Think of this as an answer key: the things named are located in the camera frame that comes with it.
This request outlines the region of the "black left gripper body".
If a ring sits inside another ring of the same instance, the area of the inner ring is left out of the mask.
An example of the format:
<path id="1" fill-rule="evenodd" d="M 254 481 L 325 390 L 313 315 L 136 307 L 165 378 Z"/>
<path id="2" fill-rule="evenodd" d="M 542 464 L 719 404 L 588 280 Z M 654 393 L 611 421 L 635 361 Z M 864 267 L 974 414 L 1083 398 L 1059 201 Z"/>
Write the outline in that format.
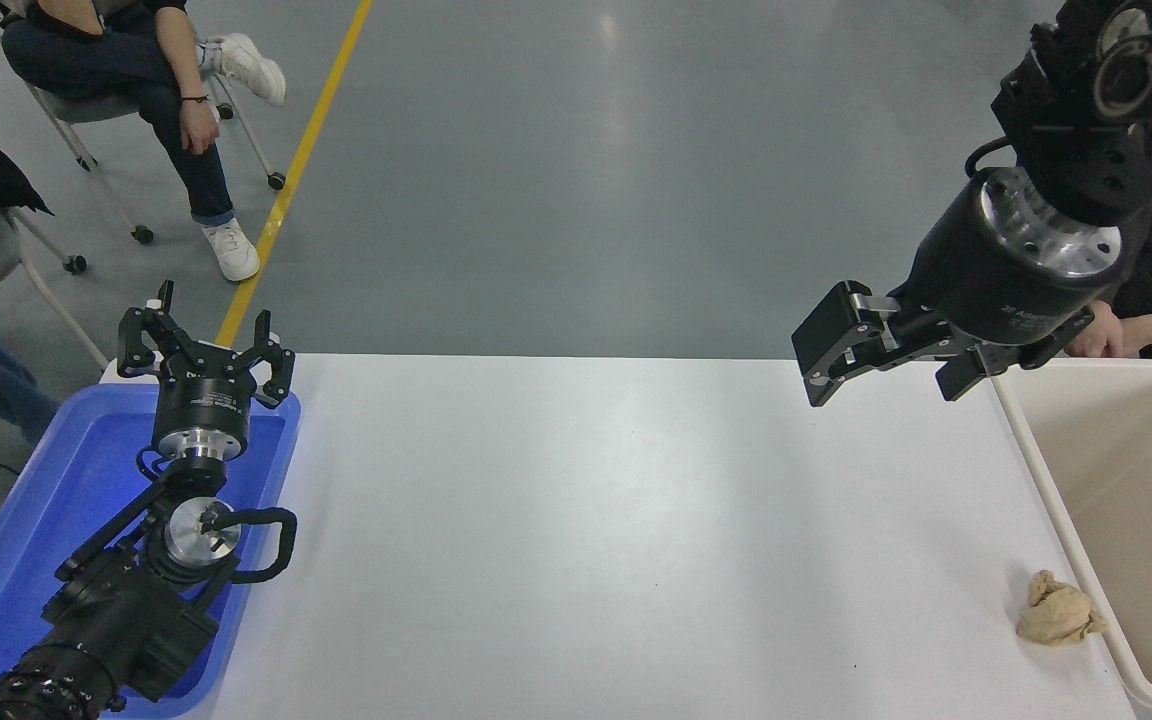
<path id="1" fill-rule="evenodd" d="M 157 367 L 157 374 L 156 444 L 189 429 L 218 430 L 238 444 L 247 442 L 256 389 L 251 374 L 200 376 L 191 369 L 173 370 L 164 363 Z"/>

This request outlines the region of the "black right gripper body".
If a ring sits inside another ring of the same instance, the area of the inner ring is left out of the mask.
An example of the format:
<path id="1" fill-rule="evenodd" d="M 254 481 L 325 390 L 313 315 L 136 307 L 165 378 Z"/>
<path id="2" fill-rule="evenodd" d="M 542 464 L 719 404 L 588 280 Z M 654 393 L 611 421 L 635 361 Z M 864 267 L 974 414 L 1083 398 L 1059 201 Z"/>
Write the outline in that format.
<path id="1" fill-rule="evenodd" d="M 984 342 L 1030 344 L 1111 285 L 1121 253 L 1119 228 L 1064 215 L 1028 176 L 973 176 L 916 250 L 899 304 Z"/>

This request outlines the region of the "person's hand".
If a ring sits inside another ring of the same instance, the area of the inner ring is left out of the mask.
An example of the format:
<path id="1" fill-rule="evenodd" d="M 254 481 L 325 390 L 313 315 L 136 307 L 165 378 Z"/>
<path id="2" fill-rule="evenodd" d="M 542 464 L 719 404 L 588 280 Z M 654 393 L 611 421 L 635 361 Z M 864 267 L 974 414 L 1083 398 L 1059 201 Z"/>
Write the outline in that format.
<path id="1" fill-rule="evenodd" d="M 180 146 L 194 156 L 202 156 L 215 145 L 219 137 L 218 114 L 205 96 L 183 97 L 180 103 Z"/>
<path id="2" fill-rule="evenodd" d="M 1092 323 L 1066 346 L 1071 357 L 1134 357 L 1137 351 L 1128 343 L 1124 320 L 1102 300 L 1091 302 Z"/>

